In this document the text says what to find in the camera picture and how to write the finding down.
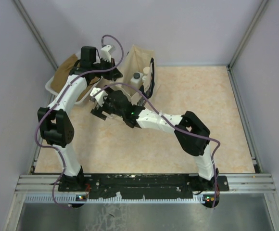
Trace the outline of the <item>white square bottle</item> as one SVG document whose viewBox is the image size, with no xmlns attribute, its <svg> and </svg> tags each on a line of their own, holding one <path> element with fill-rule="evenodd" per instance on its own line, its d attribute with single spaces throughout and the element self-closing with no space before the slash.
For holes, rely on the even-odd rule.
<svg viewBox="0 0 279 231">
<path fill-rule="evenodd" d="M 135 72 L 130 80 L 130 85 L 139 90 L 143 85 L 143 77 L 143 73 Z"/>
</svg>

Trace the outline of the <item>beige canvas tote bag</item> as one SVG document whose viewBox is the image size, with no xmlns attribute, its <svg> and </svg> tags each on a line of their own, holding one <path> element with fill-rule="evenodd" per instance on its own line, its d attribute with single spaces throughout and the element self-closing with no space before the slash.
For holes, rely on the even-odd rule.
<svg viewBox="0 0 279 231">
<path fill-rule="evenodd" d="M 118 84 L 111 86 L 111 88 L 121 90 L 132 104 L 144 106 L 146 101 L 137 91 L 141 91 L 147 99 L 151 99 L 153 96 L 156 86 L 154 51 L 133 45 L 127 53 L 123 65 L 118 70 L 123 76 L 116 82 L 128 85 Z"/>
</svg>

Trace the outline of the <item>green bottle beige cap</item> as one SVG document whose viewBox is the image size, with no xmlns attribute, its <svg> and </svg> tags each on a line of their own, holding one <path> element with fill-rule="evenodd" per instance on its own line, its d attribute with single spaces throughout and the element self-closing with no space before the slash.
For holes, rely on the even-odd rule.
<svg viewBox="0 0 279 231">
<path fill-rule="evenodd" d="M 147 67 L 145 67 L 145 68 L 143 69 L 143 74 L 144 74 L 145 76 L 147 76 L 149 73 L 150 73 L 150 67 L 147 66 Z"/>
</svg>

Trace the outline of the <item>clear bottle dark cap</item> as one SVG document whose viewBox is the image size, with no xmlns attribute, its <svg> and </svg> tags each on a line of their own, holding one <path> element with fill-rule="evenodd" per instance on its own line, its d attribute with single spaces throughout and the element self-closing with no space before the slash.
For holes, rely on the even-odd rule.
<svg viewBox="0 0 279 231">
<path fill-rule="evenodd" d="M 116 115 L 115 114 L 108 114 L 108 113 L 104 113 L 105 119 L 116 119 Z"/>
</svg>

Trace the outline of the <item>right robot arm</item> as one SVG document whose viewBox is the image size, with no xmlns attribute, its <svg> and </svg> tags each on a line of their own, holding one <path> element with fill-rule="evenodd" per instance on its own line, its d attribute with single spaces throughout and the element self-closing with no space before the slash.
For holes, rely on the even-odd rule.
<svg viewBox="0 0 279 231">
<path fill-rule="evenodd" d="M 174 134 L 184 152 L 194 157 L 201 186 L 218 190 L 214 152 L 210 150 L 210 130 L 191 111 L 183 115 L 169 115 L 132 104 L 121 90 L 93 88 L 90 93 L 97 107 L 93 115 L 106 119 L 115 115 L 130 128 L 155 129 Z"/>
</svg>

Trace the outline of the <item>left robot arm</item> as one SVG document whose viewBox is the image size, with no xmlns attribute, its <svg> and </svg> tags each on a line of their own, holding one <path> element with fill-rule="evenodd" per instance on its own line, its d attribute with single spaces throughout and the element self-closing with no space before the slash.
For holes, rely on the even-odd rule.
<svg viewBox="0 0 279 231">
<path fill-rule="evenodd" d="M 76 159 L 72 145 L 75 129 L 69 118 L 79 96 L 87 90 L 89 85 L 95 86 L 96 78 L 115 80 L 121 77 L 112 58 L 113 45 L 103 45 L 100 50 L 92 46 L 84 46 L 80 51 L 80 58 L 75 59 L 69 70 L 65 84 L 57 97 L 47 107 L 38 109 L 38 127 L 46 145 L 40 142 L 41 148 L 53 149 L 62 166 L 62 173 L 56 180 L 59 190 L 81 191 L 86 185 L 83 168 Z"/>
</svg>

